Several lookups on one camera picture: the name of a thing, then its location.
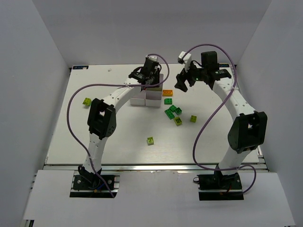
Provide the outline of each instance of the white tabletop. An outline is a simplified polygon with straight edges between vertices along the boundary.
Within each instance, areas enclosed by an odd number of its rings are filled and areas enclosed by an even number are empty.
[[[91,83],[123,83],[130,72],[141,65],[91,65],[87,70],[72,70],[58,123],[48,150],[46,163],[50,165],[82,164],[85,150],[70,135],[66,124],[66,108],[72,94],[80,87]],[[162,65],[162,73],[167,74]],[[203,82],[189,87],[186,93],[174,88],[180,64],[170,64],[170,76],[163,89],[173,89],[173,104],[182,109],[183,124],[176,126],[164,110],[146,106],[131,106],[127,102],[117,113],[117,128],[108,139],[102,158],[103,164],[191,164],[192,147],[201,127],[211,113],[222,102]],[[87,118],[89,109],[82,105],[88,97],[102,99],[114,87],[89,87],[79,92],[71,105],[71,128],[84,144],[89,143]],[[197,116],[197,122],[189,121]],[[202,133],[196,147],[196,158],[201,163],[219,163],[228,148],[227,133],[232,118],[224,106]],[[154,145],[148,146],[146,139],[154,138]],[[258,162],[256,151],[252,151],[244,162]]]
[[[199,201],[197,173],[121,173],[114,199],[70,198],[74,171],[40,170],[24,219],[36,227],[283,227],[294,225],[279,177],[257,174],[243,201]],[[243,188],[253,173],[240,173]]]

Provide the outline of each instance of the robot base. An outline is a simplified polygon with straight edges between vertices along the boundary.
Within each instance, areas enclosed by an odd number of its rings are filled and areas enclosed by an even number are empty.
[[[103,179],[107,182],[110,190],[114,190],[115,184],[115,175],[101,175]],[[81,175],[76,175],[74,178],[72,191],[70,192],[70,197],[73,198],[112,198],[111,194],[107,190],[106,186],[102,186],[100,190],[94,192],[103,182],[100,180],[95,183],[93,186]]]
[[[224,181],[216,177],[216,174],[198,175],[200,201],[244,200],[238,173]]]

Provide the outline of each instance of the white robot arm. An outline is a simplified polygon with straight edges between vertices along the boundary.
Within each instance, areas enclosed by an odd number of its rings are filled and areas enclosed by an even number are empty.
[[[124,84],[140,84],[136,79],[134,78],[128,78]],[[103,98],[103,102],[109,106],[113,106],[116,110],[116,113],[119,111],[119,109],[134,95],[141,92],[141,87],[120,87],[117,90],[115,90],[112,94],[109,96]],[[104,112],[99,112],[100,115],[104,117]],[[112,128],[109,129],[109,135],[110,136],[114,130],[115,126],[111,126]],[[100,139],[100,136],[98,133],[90,133],[89,134],[89,152],[91,155],[92,163],[94,165],[95,170],[98,172],[101,169],[101,159],[105,147],[105,143],[107,141],[108,137],[104,137]],[[83,164],[85,169],[93,173],[93,170],[91,168],[91,164],[89,161],[89,156],[86,156],[85,162]]]
[[[92,101],[88,117],[90,157],[87,154],[84,164],[78,167],[79,174],[86,179],[88,185],[93,186],[96,181],[99,181],[91,162],[96,172],[100,174],[106,141],[116,129],[116,113],[130,98],[140,93],[142,87],[159,84],[160,68],[158,66],[159,63],[155,57],[146,58],[144,65],[128,76],[124,83],[125,87],[118,88],[101,100],[95,98]]]
[[[178,62],[184,64],[184,69],[176,76],[175,88],[187,92],[185,81],[192,87],[195,82],[203,81],[223,100],[233,90],[232,95],[226,101],[225,106],[232,116],[233,125],[228,133],[229,148],[223,160],[217,165],[214,177],[207,178],[199,184],[207,189],[222,188],[222,185],[230,185],[239,177],[237,172],[244,158],[258,145],[263,144],[267,116],[264,112],[257,112],[243,98],[238,89],[232,87],[234,80],[226,69],[220,69],[217,61],[217,53],[201,53],[201,68],[198,68],[191,60],[191,55],[181,52]]]

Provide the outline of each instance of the orange lego brick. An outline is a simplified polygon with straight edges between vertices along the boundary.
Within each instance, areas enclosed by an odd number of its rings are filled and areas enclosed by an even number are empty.
[[[162,96],[172,96],[172,90],[163,90]]]

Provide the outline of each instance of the green lego brick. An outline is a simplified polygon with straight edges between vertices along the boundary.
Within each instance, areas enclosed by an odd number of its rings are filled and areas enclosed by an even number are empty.
[[[83,105],[86,105],[86,106],[90,106],[90,104],[91,104],[91,99],[90,99],[90,98],[85,98],[82,104],[83,104]]]
[[[180,109],[180,107],[178,107],[176,110],[175,110],[175,113],[177,115],[180,115],[182,113],[182,110]]]
[[[169,109],[170,109],[170,111],[175,112],[176,107],[174,105],[171,105]]]
[[[153,145],[153,137],[147,138],[147,144],[148,145]]]
[[[165,105],[171,105],[172,104],[172,98],[166,98],[166,99],[164,99],[164,104]]]
[[[164,111],[166,113],[166,115],[169,117],[169,119],[173,119],[175,117],[175,115],[172,113],[172,111],[170,111],[170,109],[167,109],[166,111]]]
[[[180,117],[175,117],[174,122],[176,123],[177,126],[182,124],[181,118]]]
[[[196,123],[196,121],[197,121],[197,116],[191,115],[190,121]]]

